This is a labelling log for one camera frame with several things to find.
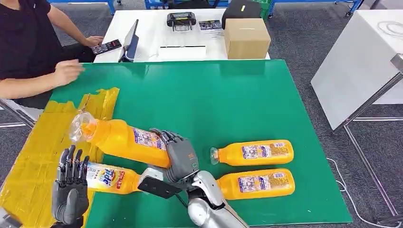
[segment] human hand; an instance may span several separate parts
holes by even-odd
[[[73,224],[81,219],[88,209],[87,165],[89,156],[82,162],[82,150],[73,159],[75,145],[65,149],[60,157],[58,174],[53,184],[52,215],[63,224]]]
[[[93,37],[88,37],[85,41],[85,46],[87,47],[95,47],[97,45],[100,45],[102,43],[102,40],[104,40],[103,36],[93,36]]]
[[[56,64],[52,79],[56,87],[64,86],[75,81],[83,71],[83,65],[78,62],[78,59],[62,61]]]
[[[170,131],[150,130],[160,136],[166,146],[171,162],[166,176],[170,182],[178,182],[199,171],[199,159],[188,139]]]

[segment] white cable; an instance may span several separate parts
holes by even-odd
[[[397,21],[380,21],[377,26],[383,33],[402,39],[403,33],[392,29],[392,25],[400,27],[403,31],[403,24]]]
[[[345,181],[344,181],[344,179],[343,179],[343,176],[342,176],[341,173],[340,173],[340,170],[339,170],[339,167],[337,166],[336,161],[333,160],[333,159],[331,159],[331,158],[326,158],[326,159],[332,161],[332,162],[335,164],[337,173],[339,174],[340,179],[341,179],[341,181],[342,181],[342,182],[340,182],[340,181],[336,180],[336,182],[339,183],[339,184],[340,184],[341,186],[343,186],[343,188],[344,188],[344,189],[341,189],[340,191],[341,191],[341,192],[346,192],[348,198],[350,199],[351,203],[353,204],[355,213],[357,214],[357,216],[358,216],[363,222],[366,222],[366,223],[368,223],[368,224],[370,224],[370,225],[373,225],[373,226],[376,226],[376,227],[381,227],[381,228],[399,228],[399,227],[401,226],[402,222],[397,222],[398,225],[397,225],[396,227],[388,227],[388,226],[378,225],[378,224],[375,224],[375,223],[372,223],[372,222],[369,222],[369,221],[363,219],[363,218],[360,216],[360,214],[358,214],[357,207],[355,206],[354,201],[353,201],[353,198],[351,197],[350,193],[349,193],[348,190],[347,190],[347,185],[345,184]]]
[[[125,51],[125,57],[126,57],[128,60],[130,60],[130,61],[134,61],[134,58],[129,58],[129,57],[127,57],[127,51]]]
[[[134,60],[135,60],[134,58],[129,58],[129,57],[127,57],[127,52],[128,52],[128,51],[125,52],[125,57],[126,57],[128,60],[130,60],[130,61],[134,61]],[[150,55],[148,58],[151,58],[151,57],[156,56],[156,55],[157,55],[157,54]]]

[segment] gray carpet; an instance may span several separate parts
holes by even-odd
[[[105,34],[112,19],[109,8],[102,4],[55,5],[69,15],[87,36]],[[136,2],[123,0],[123,6],[116,6],[116,9],[144,9],[144,3],[141,0],[136,0]],[[336,134],[332,133],[310,85],[311,78],[348,22],[343,17],[347,10],[345,4],[276,4],[274,17],[268,21],[268,29],[272,37],[269,53],[272,58],[286,60],[327,157],[337,161],[361,216],[374,222],[390,216],[389,210],[346,133],[343,130]],[[60,31],[58,31],[58,35],[64,45],[73,42]],[[385,116],[403,116],[402,110],[400,106],[385,107],[382,105],[373,107],[366,114],[381,113]],[[12,120],[0,111],[0,123],[5,121]],[[403,168],[401,166],[403,123],[356,122],[351,124],[351,129],[367,154],[368,160],[374,164],[385,189],[390,194],[392,201],[395,202],[396,209],[403,213],[401,202],[403,195]],[[0,167],[0,183],[4,180],[28,133],[28,129],[23,127],[13,130],[0,130],[0,158],[4,161]],[[353,216],[354,223],[295,227],[369,227],[359,220],[352,204],[346,195],[343,196]]]

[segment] cardboard box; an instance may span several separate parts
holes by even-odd
[[[262,18],[227,19],[224,38],[228,59],[264,59],[271,42]]]

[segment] robot finger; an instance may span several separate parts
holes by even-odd
[[[83,150],[79,149],[73,160],[73,179],[78,178],[78,172],[80,171],[80,158],[81,158],[82,154],[83,154]]]
[[[171,134],[173,134],[174,137],[178,138],[180,141],[184,140],[184,138],[181,135],[177,134],[177,133],[171,132]]]
[[[156,133],[158,136],[160,136],[161,139],[162,139],[162,141],[164,142],[164,144],[167,144],[168,141],[170,140],[169,136],[168,136],[166,133],[164,133],[164,131],[161,131],[160,129],[151,128],[150,131],[151,131],[151,132],[154,132],[154,133]]]
[[[60,156],[56,181],[60,181],[60,182],[66,181],[66,160],[67,160],[68,153],[69,153],[69,150],[64,149],[64,151],[62,152],[62,155]]]
[[[170,141],[176,142],[176,141],[175,141],[175,136],[172,134],[172,132],[163,131],[163,133],[165,133],[165,134],[169,137],[169,140],[170,140]]]
[[[74,150],[76,149],[75,145],[71,145],[68,149],[68,155],[66,160],[66,181],[68,183],[72,182],[73,177],[73,154]]]
[[[88,167],[89,156],[86,156],[84,160],[81,162],[80,171],[78,174],[78,178],[81,179],[81,182],[86,185],[87,181],[87,167]]]

